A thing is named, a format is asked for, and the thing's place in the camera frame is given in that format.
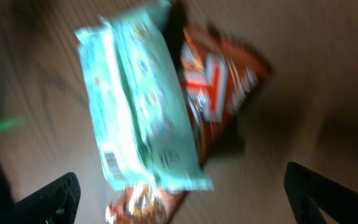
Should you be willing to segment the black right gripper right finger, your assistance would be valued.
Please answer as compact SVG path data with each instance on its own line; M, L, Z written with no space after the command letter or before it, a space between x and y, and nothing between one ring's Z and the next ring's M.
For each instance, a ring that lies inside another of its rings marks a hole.
M284 188L295 220L326 223L324 211L338 223L358 223L358 193L296 162L287 164Z

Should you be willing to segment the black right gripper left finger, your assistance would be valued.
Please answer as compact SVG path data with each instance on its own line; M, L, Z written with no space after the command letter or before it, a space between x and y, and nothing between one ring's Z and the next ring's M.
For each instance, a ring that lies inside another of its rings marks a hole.
M68 172L0 213L0 224L74 224L81 187Z

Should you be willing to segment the mint green snack packet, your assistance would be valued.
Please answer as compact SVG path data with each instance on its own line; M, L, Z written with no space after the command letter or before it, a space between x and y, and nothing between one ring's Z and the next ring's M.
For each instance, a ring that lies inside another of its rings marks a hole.
M75 32L103 174L114 190L213 188L162 34L171 9L151 2Z

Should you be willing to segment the red chocolate bar wrapper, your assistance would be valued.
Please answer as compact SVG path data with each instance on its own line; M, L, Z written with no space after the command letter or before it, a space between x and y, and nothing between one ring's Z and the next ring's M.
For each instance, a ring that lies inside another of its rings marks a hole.
M255 52L212 29L185 26L181 85L190 98L198 161L203 165L213 144L247 97L270 76ZM108 223L168 223L187 192L135 184L106 208Z

